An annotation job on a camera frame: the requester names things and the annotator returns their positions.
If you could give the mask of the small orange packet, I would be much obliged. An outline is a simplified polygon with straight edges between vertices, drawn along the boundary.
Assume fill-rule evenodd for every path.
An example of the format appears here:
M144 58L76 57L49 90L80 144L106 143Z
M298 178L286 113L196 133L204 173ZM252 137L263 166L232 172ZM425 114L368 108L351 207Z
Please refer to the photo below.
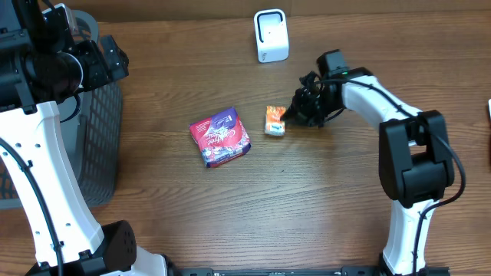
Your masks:
M285 107L266 107L265 134L271 136L283 136L285 134L285 122L281 120L281 117L286 110Z

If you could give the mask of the purple red pad package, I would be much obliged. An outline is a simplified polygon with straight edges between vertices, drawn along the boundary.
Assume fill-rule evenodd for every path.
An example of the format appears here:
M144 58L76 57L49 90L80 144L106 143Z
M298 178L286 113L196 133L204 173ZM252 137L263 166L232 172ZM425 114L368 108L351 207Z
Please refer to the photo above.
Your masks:
M189 131L207 168L247 154L249 135L234 107L189 125Z

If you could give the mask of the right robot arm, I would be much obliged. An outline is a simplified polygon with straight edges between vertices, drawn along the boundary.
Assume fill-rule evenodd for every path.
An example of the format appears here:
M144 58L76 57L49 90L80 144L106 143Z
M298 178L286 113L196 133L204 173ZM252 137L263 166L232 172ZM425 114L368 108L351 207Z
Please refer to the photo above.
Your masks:
M385 89L366 68L347 66L339 50L316 61L318 71L301 77L285 123L322 127L345 110L354 111L378 132L378 175L392 201L387 244L377 275L448 275L424 259L430 220L445 204L457 161L443 115L412 107Z

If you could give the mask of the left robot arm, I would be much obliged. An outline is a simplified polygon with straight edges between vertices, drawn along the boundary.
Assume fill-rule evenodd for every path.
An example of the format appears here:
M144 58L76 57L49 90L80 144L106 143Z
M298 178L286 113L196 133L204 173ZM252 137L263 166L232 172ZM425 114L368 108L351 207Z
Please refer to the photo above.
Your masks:
M141 248L126 221L100 225L81 194L58 106L125 78L129 60L110 36L75 41L62 4L1 3L1 158L35 242L32 275L159 275L170 265Z

